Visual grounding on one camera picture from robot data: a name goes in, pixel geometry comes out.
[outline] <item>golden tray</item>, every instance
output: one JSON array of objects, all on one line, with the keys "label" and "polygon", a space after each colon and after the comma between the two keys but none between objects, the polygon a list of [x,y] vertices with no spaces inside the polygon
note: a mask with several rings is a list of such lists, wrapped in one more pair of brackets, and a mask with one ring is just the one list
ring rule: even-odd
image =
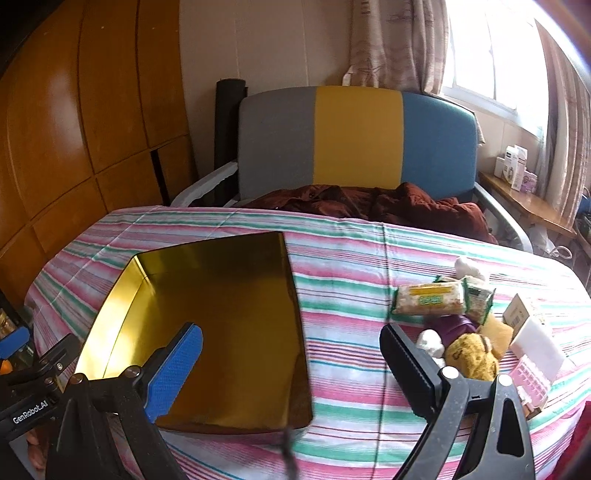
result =
[{"label": "golden tray", "polygon": [[185,322],[203,331],[203,352],[158,426],[250,434],[310,424],[300,309],[281,232],[134,255],[101,307],[76,371],[93,380],[143,365]]}]

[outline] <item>window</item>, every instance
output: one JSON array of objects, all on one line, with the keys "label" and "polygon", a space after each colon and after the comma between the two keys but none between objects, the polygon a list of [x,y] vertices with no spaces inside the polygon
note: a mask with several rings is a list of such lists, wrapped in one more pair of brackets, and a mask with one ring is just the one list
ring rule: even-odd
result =
[{"label": "window", "polygon": [[442,93],[541,137],[548,83],[532,1],[446,0],[450,42]]}]

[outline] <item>yellow label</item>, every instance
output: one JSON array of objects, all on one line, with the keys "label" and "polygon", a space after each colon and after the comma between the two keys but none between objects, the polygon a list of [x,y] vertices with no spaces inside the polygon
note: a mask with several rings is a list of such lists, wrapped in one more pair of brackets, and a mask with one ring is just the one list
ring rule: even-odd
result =
[{"label": "yellow label", "polygon": [[409,289],[409,293],[411,295],[432,295],[432,294],[442,294],[442,293],[450,293],[453,291],[452,286],[445,286],[441,284],[433,284],[433,285],[425,285],[421,287],[413,287]]}]

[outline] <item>tablecloth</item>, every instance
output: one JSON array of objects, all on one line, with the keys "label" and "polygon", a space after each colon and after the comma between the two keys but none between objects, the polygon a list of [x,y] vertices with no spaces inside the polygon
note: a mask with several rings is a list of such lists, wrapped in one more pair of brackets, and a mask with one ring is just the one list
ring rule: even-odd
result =
[{"label": "tablecloth", "polygon": [[[552,470],[591,394],[591,300],[560,263],[451,235],[364,220],[240,209],[142,207],[105,216],[47,263],[29,289],[40,353],[67,333],[84,339],[119,273],[136,253],[169,245],[282,231],[306,340],[314,420],[294,444],[303,479],[391,479],[425,422],[413,415],[379,351],[399,284],[452,274],[467,255],[491,273],[493,312],[515,293],[538,300],[568,355],[546,408],[529,422],[539,479]],[[421,326],[401,322],[412,339]],[[507,353],[501,370],[517,359]],[[440,478],[452,478],[469,434],[460,429]],[[277,479],[277,448],[232,445],[180,433],[163,437],[190,479]],[[128,466],[134,466],[126,458]]]}]

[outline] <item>striped curtain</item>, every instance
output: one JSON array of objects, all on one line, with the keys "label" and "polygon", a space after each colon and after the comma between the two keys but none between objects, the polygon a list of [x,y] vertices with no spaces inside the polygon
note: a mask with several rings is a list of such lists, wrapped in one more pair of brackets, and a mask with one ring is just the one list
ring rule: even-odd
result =
[{"label": "striped curtain", "polygon": [[438,94],[448,40],[445,0],[354,0],[343,85]]},{"label": "striped curtain", "polygon": [[535,173],[537,194],[569,225],[579,208],[589,168],[591,99],[577,71],[538,24],[548,72],[548,126]]}]

